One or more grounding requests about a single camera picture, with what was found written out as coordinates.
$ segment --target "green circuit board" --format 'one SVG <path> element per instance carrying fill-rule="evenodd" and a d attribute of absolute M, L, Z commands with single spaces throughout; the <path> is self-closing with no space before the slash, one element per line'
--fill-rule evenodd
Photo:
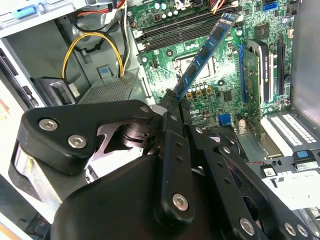
<path fill-rule="evenodd" d="M 198 126 L 202 128 L 220 126 L 218 117 L 223 114 L 230 114 L 233 125 L 239 119 L 249 119 L 253 112 L 257 114 L 255 120 L 258 120 L 265 114 L 282 111 L 289 107 L 291 83 L 290 81 L 285 81 L 284 94 L 277 94 L 277 66 L 270 71 L 270 74 L 273 75 L 274 93 L 269 102 L 252 105 L 249 101 L 244 102 L 243 99 L 244 91 L 247 98 L 250 94 L 247 87 L 245 89 L 242 87 L 239 45 L 246 48 L 247 40 L 259 38 L 266 43 L 269 47 L 270 57 L 274 57 L 273 64 L 276 65 L 277 42 L 279 35 L 282 34 L 285 44 L 284 73 L 286 76 L 291 74 L 294 16 L 286 17 L 289 0 L 278 0 L 277 2 L 277 8 L 269 11 L 263 11 L 261 0 L 242 0 L 238 2 L 237 14 L 240 15 L 240 18 L 243 17 L 243 21 L 234 27 L 221 42 L 212 56 L 212 61 L 209 61 L 205 69 L 202 70 L 201 77 L 197 78 L 190 88 L 190 93 L 186 95 L 187 99 L 191 101 L 192 120 Z M 156 10 L 155 3 L 157 2 L 152 1 L 129 9 L 132 12 L 131 29 L 134 35 L 137 31 L 143 32 L 150 28 L 156 29 L 157 26 L 162 27 L 162 24 L 168 21 L 194 16 L 208 9 L 209 6 L 206 2 L 203 2 L 198 7 L 187 6 L 185 9 L 179 9 L 178 14 L 170 18 L 168 17 L 168 11 L 172 12 L 176 9 L 175 1 L 162 1 L 161 3 L 166 4 L 165 10 L 161 8 Z M 155 15 L 158 13 L 160 16 L 166 14 L 167 17 L 155 21 Z M 197 29 L 200 29 L 201 26 L 206 26 L 208 21 L 210 19 L 206 18 L 203 22 L 195 22 L 194 24 L 181 26 L 178 29 L 162 30 L 158 35 L 153 34 L 148 39 L 152 42 L 157 39 L 169 38 L 176 33 L 192 33 L 195 29 L 198 31 Z M 156 103 L 160 102 L 166 93 L 166 89 L 173 89 L 181 72 L 189 65 L 189 61 L 201 48 L 206 38 L 207 35 L 205 34 L 176 44 L 166 45 L 165 47 L 140 51 L 141 64 Z M 145 39 L 137 40 L 136 43 L 137 45 L 145 44 L 146 48 L 148 48 L 148 42 Z M 246 57 L 248 53 L 251 54 L 245 49 L 243 59 L 246 61 L 245 64 L 252 60 L 252 55 Z M 247 83 L 249 77 L 251 78 L 252 76 L 246 71 L 248 70 L 246 66 L 244 66 L 244 70 L 244 78 Z"/>

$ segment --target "dimm slot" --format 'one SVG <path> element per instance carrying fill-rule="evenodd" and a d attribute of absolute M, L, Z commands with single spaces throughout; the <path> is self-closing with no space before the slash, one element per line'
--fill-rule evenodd
<path fill-rule="evenodd" d="M 150 50 L 153 51 L 156 49 L 169 47 L 169 46 L 172 46 L 172 45 L 175 45 L 178 43 L 183 43 L 183 42 L 191 40 L 191 39 L 206 36 L 210 33 L 210 31 L 212 30 L 212 28 L 215 24 L 216 24 L 216 22 L 213 22 L 212 24 L 210 24 L 204 28 L 198 29 L 198 30 L 191 30 L 188 32 L 180 32 L 180 33 L 173 34 L 171 36 L 166 36 L 161 39 L 150 41 L 146 44 L 147 45 L 146 49 L 144 49 L 141 52 L 146 52 L 146 51 L 150 51 Z"/>
<path fill-rule="evenodd" d="M 170 31 L 179 30 L 183 27 L 187 27 L 189 25 L 200 23 L 206 20 L 215 20 L 215 22 L 217 22 L 223 13 L 234 13 L 235 11 L 235 7 L 228 6 L 219 9 L 219 11 L 217 11 L 215 14 L 212 14 L 212 12 L 208 10 L 201 13 L 194 13 L 189 16 L 179 18 L 178 20 L 172 20 L 166 23 L 159 24 L 157 26 L 146 28 L 143 30 L 143 35 L 136 41 L 141 42 L 147 38 L 151 38 Z"/>

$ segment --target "ventilation grille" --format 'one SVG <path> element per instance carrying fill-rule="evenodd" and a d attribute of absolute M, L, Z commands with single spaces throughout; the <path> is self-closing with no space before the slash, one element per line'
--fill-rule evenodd
<path fill-rule="evenodd" d="M 127 100 L 130 96 L 133 84 L 131 78 L 122 78 L 105 85 L 93 86 L 89 93 L 81 101 L 81 104 L 96 104 Z"/>

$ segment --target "yellow wire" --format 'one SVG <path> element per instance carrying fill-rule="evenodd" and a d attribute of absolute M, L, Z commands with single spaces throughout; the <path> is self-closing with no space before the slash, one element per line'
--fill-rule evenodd
<path fill-rule="evenodd" d="M 212 8 L 212 10 L 211 10 L 211 11 L 212 11 L 212 13 L 213 13 L 213 14 L 215 14 L 215 13 L 216 13 L 216 11 L 217 11 L 217 8 L 218 8 L 218 6 L 219 6 L 220 1 L 221 1 L 221 0 L 219 0 L 219 1 L 216 3 L 216 5 L 214 5 L 214 8 Z"/>
<path fill-rule="evenodd" d="M 83 38 L 85 37 L 88 37 L 88 36 L 96 36 L 96 37 L 100 37 L 100 38 L 104 38 L 105 40 L 107 40 L 109 42 L 109 44 L 111 45 L 111 47 L 113 48 L 114 52 L 115 52 L 115 55 L 118 59 L 118 64 L 119 64 L 119 69 L 120 69 L 120 76 L 122 77 L 124 74 L 125 74 L 125 71 L 124 71 L 124 66 L 122 64 L 122 59 L 121 59 L 121 56 L 116 48 L 116 46 L 110 41 L 110 39 L 108 37 L 106 37 L 105 35 L 99 33 L 99 32 L 86 32 L 84 33 L 83 35 L 81 36 L 78 36 L 70 45 L 68 51 L 66 52 L 65 54 L 65 57 L 64 57 L 64 61 L 63 61 L 63 65 L 62 65 L 62 78 L 64 79 L 66 76 L 65 76 L 65 69 L 67 67 L 67 63 L 68 63 L 68 59 L 73 51 L 73 49 L 75 48 L 76 44 Z"/>

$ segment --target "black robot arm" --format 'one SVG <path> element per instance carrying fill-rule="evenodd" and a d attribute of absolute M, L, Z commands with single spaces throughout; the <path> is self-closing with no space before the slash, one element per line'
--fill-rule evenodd
<path fill-rule="evenodd" d="M 208 134 L 171 90 L 152 108 L 127 100 L 32 109 L 10 177 L 19 185 L 24 176 L 29 194 L 57 208 L 52 240 L 312 239 L 240 157 L 233 131 Z M 91 161 L 132 147 L 143 155 L 83 183 Z"/>

